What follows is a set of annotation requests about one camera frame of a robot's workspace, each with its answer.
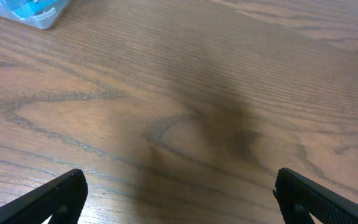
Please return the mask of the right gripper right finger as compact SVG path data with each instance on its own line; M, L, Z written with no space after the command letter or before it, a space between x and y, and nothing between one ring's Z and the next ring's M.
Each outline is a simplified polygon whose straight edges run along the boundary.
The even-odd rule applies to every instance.
M273 189L286 224L358 223L358 204L289 169L278 171Z

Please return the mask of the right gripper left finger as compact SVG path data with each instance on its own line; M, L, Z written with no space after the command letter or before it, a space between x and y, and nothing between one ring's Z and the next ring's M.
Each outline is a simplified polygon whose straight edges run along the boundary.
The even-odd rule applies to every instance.
M72 169L0 207L0 224L77 223L88 195L85 175Z

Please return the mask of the clear plastic container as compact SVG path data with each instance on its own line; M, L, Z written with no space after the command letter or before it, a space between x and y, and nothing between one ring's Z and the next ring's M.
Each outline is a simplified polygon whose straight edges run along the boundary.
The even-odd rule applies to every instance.
M57 0L48 11L43 12L36 16L31 16L27 19L20 19L15 16L13 13L5 9L0 4L0 17L9 19L11 21L20 22L28 26L32 26L38 29L47 29L49 28L58 18L58 16L67 8L71 0Z

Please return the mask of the blue white cardboard box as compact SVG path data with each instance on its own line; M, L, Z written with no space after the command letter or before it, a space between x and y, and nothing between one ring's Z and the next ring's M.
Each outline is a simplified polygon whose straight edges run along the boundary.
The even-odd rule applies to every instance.
M48 11L57 0L0 0L2 7L20 19L27 19Z

